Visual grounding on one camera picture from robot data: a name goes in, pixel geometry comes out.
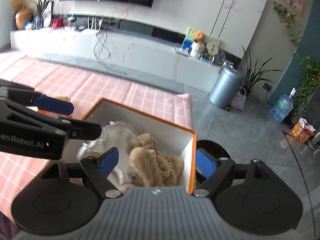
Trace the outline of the white fluffy cloth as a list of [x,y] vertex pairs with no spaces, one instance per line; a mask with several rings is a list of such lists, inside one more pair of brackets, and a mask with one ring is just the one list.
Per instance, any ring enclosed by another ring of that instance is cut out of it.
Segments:
[[99,157],[112,147],[119,151],[119,161],[108,179],[125,194],[132,186],[133,168],[130,166],[128,143],[137,136],[137,132],[123,121],[110,121],[102,127],[101,135],[94,141],[83,143],[77,153],[78,161],[87,156]]

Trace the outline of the brown plush towel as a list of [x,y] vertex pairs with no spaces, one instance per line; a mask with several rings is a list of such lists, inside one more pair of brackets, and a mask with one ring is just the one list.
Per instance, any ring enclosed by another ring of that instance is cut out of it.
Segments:
[[158,142],[150,133],[143,133],[128,143],[132,185],[137,187],[176,186],[184,169],[177,156],[159,152]]

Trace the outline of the black round waste bin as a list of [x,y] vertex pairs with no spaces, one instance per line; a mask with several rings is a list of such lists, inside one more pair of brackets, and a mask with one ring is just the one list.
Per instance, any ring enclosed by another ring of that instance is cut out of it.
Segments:
[[[211,154],[212,156],[214,156],[217,159],[220,159],[220,158],[230,159],[231,158],[230,155],[228,154],[228,152],[220,144],[218,144],[214,141],[198,140],[196,143],[196,150],[199,148],[206,150],[209,154]],[[206,180],[206,178],[201,176],[199,174],[199,172],[197,172],[197,170],[196,170],[196,179],[199,182],[199,184],[202,184]]]

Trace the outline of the pink checkered tablecloth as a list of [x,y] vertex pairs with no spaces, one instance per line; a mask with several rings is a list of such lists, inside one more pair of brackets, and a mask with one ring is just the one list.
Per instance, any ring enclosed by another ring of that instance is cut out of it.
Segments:
[[[67,98],[74,106],[74,119],[83,119],[101,98],[106,98],[193,127],[189,94],[175,95],[132,81],[32,59],[18,52],[1,54],[1,79],[34,87],[54,98]],[[44,159],[1,153],[1,213],[12,217],[13,199],[47,163]]]

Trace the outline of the woven plastic basket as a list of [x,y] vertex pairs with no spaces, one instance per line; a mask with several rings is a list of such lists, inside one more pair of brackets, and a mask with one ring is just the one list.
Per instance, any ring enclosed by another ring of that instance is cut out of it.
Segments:
[[240,87],[237,90],[233,101],[231,102],[231,107],[233,109],[242,111],[244,109],[246,99],[247,99],[246,90],[244,89],[244,87]]

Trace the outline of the white wifi router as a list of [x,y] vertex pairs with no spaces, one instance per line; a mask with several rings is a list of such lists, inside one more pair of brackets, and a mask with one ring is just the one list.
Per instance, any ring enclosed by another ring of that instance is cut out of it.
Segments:
[[99,33],[101,30],[102,22],[103,22],[103,17],[97,18],[95,16],[88,16],[87,17],[87,27],[84,29],[84,31],[90,31],[92,33]]

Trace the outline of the grey metal trash can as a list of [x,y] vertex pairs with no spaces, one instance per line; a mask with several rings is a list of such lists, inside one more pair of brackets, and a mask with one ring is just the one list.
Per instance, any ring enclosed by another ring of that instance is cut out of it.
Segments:
[[208,96],[209,101],[220,109],[229,106],[244,80],[243,71],[224,66],[221,68],[219,77]]

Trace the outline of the brown round vase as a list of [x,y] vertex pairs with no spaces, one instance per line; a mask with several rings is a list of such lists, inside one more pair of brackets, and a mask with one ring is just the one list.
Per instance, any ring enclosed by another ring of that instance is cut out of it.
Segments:
[[18,30],[24,29],[23,25],[31,21],[33,18],[33,10],[30,8],[24,8],[19,10],[15,15],[15,22]]

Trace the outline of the white marble TV cabinet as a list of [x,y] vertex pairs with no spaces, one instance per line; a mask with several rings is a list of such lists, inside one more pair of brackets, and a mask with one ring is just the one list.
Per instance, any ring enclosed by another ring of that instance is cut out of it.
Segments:
[[147,38],[108,30],[95,34],[44,28],[10,33],[12,49],[28,56],[83,66],[141,80],[177,82],[210,92],[220,68],[182,56],[174,46]]

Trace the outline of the glass vase with grass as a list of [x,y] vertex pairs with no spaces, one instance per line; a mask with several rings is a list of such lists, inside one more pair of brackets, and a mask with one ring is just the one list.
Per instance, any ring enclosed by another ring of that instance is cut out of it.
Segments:
[[43,13],[44,13],[44,10],[47,8],[49,2],[51,1],[52,0],[31,0],[31,2],[36,6],[36,12],[37,12],[37,16],[35,20],[36,29],[43,28],[43,23],[44,23]]

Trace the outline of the blue water jug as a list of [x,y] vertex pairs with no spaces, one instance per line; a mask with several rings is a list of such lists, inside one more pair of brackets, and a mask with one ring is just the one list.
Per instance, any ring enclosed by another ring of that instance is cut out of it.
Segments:
[[275,105],[270,109],[270,116],[277,122],[281,123],[293,109],[293,97],[297,89],[293,87],[289,95],[280,96]]

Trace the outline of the potted green long-leaf plant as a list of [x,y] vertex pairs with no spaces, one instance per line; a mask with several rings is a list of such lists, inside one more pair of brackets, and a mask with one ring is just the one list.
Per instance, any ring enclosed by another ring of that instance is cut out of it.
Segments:
[[266,73],[271,72],[281,72],[281,69],[266,69],[266,65],[273,59],[273,57],[270,57],[268,60],[266,60],[264,63],[262,63],[260,66],[258,66],[258,59],[255,61],[252,59],[251,51],[249,48],[247,50],[244,49],[244,46],[242,46],[242,50],[244,52],[244,59],[246,63],[245,68],[245,81],[244,85],[242,86],[245,92],[245,96],[248,97],[251,93],[253,87],[259,83],[260,81],[265,81],[269,83],[273,83],[272,80],[267,79],[265,77]]

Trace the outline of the orange gift box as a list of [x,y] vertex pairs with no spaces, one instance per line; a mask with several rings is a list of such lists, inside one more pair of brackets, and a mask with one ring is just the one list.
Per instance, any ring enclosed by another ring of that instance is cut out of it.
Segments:
[[304,118],[300,118],[291,129],[290,134],[301,144],[305,143],[315,132],[314,127]]

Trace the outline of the teddy bear in pot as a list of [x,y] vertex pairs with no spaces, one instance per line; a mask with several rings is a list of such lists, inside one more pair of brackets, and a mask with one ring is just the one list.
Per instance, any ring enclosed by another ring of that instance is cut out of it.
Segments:
[[205,34],[202,31],[196,31],[193,34],[193,42],[191,44],[190,56],[194,59],[199,59],[205,49],[204,44]]

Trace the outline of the green climbing vine plant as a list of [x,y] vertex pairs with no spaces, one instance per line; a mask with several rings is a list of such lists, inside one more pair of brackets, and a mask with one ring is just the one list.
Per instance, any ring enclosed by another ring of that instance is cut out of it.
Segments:
[[295,53],[295,56],[300,58],[299,66],[304,71],[294,100],[293,116],[297,118],[306,112],[308,97],[319,86],[319,61],[311,60],[309,55],[303,55],[302,53]]

